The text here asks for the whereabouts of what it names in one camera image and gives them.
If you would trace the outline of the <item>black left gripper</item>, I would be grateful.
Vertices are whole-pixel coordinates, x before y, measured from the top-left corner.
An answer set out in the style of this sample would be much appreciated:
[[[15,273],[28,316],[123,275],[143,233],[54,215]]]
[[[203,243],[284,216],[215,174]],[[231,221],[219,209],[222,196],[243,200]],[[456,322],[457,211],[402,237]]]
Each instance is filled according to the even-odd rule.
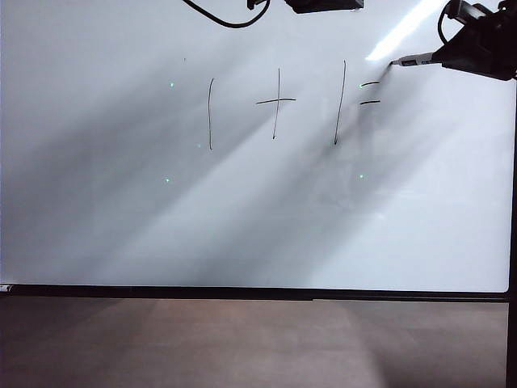
[[[353,11],[364,8],[364,0],[286,0],[297,14],[326,11]]]

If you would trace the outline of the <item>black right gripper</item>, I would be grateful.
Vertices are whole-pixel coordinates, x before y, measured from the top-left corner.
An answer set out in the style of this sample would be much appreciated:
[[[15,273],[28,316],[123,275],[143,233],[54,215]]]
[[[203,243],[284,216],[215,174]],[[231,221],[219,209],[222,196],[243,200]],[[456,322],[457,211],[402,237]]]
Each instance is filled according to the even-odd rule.
[[[462,6],[460,16],[463,53],[452,38],[432,54],[431,64],[504,81],[516,79],[516,8]]]

